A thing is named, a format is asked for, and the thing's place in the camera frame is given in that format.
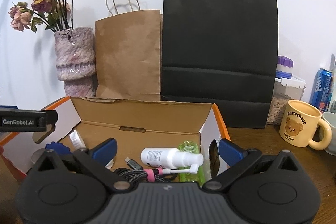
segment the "black paper bag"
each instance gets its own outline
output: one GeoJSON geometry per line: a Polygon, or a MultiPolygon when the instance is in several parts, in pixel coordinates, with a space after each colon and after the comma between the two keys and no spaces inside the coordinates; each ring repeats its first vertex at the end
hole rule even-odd
{"type": "Polygon", "coordinates": [[[228,127],[264,128],[277,0],[164,0],[162,100],[216,103],[228,127]]]}

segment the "purple bottle cap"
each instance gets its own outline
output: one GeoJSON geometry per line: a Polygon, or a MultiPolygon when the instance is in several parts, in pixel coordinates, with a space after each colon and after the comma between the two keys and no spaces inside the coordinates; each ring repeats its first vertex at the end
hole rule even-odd
{"type": "Polygon", "coordinates": [[[278,64],[286,66],[286,67],[290,67],[290,68],[293,67],[293,61],[286,56],[279,55],[278,56],[278,64]]]}

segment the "mug handle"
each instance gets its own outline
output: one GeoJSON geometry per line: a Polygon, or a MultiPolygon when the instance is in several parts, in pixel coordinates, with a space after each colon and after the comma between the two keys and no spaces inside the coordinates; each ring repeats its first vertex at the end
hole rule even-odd
{"type": "Polygon", "coordinates": [[[319,119],[318,124],[323,127],[324,131],[323,139],[320,140],[319,142],[310,140],[308,145],[315,150],[323,150],[326,149],[331,142],[332,138],[331,127],[325,120],[321,118],[319,119]]]}

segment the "brown paper bag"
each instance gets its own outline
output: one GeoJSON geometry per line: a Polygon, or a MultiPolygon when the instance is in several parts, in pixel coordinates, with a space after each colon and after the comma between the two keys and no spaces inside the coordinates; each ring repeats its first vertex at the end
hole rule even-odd
{"type": "Polygon", "coordinates": [[[96,21],[100,98],[160,100],[160,11],[139,10],[96,21]]]}

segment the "blue can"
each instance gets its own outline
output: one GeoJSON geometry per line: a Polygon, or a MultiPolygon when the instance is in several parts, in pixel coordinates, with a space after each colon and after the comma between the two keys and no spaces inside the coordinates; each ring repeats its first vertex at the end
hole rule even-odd
{"type": "Polygon", "coordinates": [[[331,88],[332,77],[332,73],[328,70],[320,69],[318,71],[315,92],[310,104],[318,108],[321,112],[325,112],[329,105],[328,95],[331,88]]]}

